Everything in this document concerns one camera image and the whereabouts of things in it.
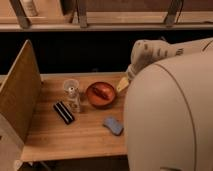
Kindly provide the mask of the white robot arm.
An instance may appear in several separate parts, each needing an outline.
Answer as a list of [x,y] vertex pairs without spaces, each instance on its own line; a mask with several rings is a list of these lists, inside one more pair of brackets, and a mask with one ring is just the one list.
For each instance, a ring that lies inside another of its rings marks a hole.
[[138,40],[122,83],[130,171],[213,171],[213,38]]

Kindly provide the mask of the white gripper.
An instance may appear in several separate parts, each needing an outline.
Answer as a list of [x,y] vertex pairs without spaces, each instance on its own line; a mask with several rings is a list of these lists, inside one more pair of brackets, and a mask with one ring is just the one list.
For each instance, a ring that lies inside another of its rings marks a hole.
[[137,40],[132,48],[131,63],[126,70],[127,77],[122,77],[116,91],[120,93],[129,86],[129,80],[153,62],[173,57],[175,48],[163,40]]

